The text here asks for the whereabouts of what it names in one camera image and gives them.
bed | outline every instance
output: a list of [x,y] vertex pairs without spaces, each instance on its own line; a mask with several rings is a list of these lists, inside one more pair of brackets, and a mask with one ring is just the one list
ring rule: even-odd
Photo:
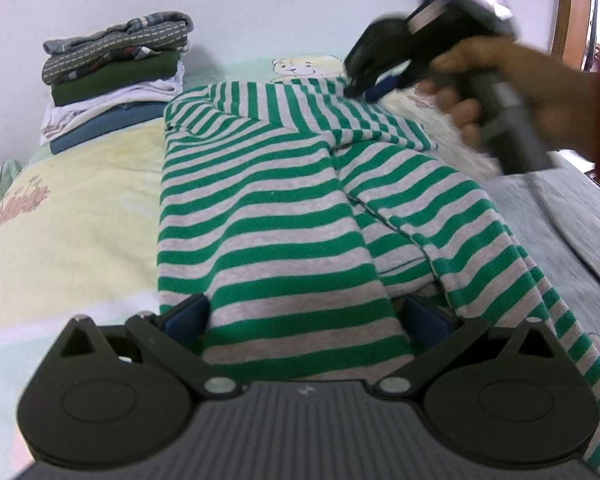
[[[340,54],[254,59],[188,71],[186,88],[221,80],[336,77]],[[458,141],[447,118],[414,89],[382,102],[416,118],[434,156],[477,180],[600,350],[600,289],[552,232],[526,182]],[[600,189],[557,156],[538,176],[558,223],[600,273]],[[15,408],[51,342],[74,314],[115,324],[157,311],[156,254],[164,120],[107,134],[59,155],[40,149],[0,204],[0,480],[31,458]]]

